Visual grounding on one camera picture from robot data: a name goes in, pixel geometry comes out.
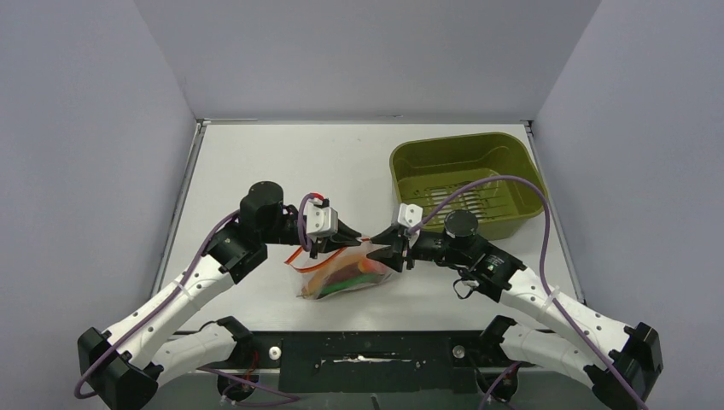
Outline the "clear zip top bag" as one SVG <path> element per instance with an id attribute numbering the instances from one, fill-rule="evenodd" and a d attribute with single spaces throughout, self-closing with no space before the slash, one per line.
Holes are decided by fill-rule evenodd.
<path id="1" fill-rule="evenodd" d="M 396 271 L 367 257 L 377 249 L 368 237 L 362 237 L 359 246 L 319 254 L 316 259 L 299 247 L 284 264 L 298 286 L 296 295 L 307 300 L 320 300 L 391 280 Z"/>

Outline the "green toy chili pepper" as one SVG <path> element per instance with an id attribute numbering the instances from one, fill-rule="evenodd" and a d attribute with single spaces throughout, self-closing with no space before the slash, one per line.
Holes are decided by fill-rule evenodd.
<path id="1" fill-rule="evenodd" d="M 325 285 L 321 291 L 319 291 L 317 298 L 322 299 L 326 296 L 330 296 L 335 293 L 348 290 L 361 289 L 367 286 L 377 285 L 384 282 L 389 277 L 388 274 L 376 274 L 366 273 L 358 275 L 354 278 L 350 278 L 338 283 Z"/>

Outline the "olive green plastic tub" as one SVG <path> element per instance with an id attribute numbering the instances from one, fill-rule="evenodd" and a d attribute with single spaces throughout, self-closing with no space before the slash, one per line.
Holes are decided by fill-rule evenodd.
<path id="1" fill-rule="evenodd" d="M 499 175 L 526 179 L 541 192 L 536 165 L 518 138 L 486 132 L 403 143 L 389 158 L 398 202 L 416 204 L 428 215 L 454 191 L 479 179 Z M 501 180 L 482 184 L 451 200 L 424 227 L 440 231 L 454 210 L 473 213 L 479 232 L 488 240 L 511 237 L 543 212 L 539 197 L 527 185 Z"/>

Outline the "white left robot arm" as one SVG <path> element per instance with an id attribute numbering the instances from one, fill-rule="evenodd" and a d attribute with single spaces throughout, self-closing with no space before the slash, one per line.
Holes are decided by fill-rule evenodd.
<path id="1" fill-rule="evenodd" d="M 79 399 L 98 396 L 110 409 L 141 409 L 174 378 L 228 360 L 249 337 L 226 317 L 190 335 L 173 335 L 216 296 L 239 284 L 267 259 L 270 244 L 300 245 L 326 254 L 359 246 L 361 234 L 344 225 L 327 199 L 306 195 L 299 207 L 283 202 L 271 181 L 252 185 L 238 210 L 207 235 L 186 270 L 127 317 L 78 340 Z"/>

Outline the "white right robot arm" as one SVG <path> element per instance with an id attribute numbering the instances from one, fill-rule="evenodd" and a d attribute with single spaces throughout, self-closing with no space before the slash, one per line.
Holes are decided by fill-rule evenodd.
<path id="1" fill-rule="evenodd" d="M 401 205 L 400 216 L 371 238 L 369 258 L 400 272 L 430 261 L 458 272 L 474 290 L 545 326 L 538 331 L 499 315 L 482 334 L 484 360 L 527 362 L 587 386 L 610 409 L 635 409 L 663 370 L 657 332 L 610 319 L 552 286 L 518 258 L 481 236 L 475 215 L 455 210 L 441 231 L 410 233 L 422 209 Z"/>

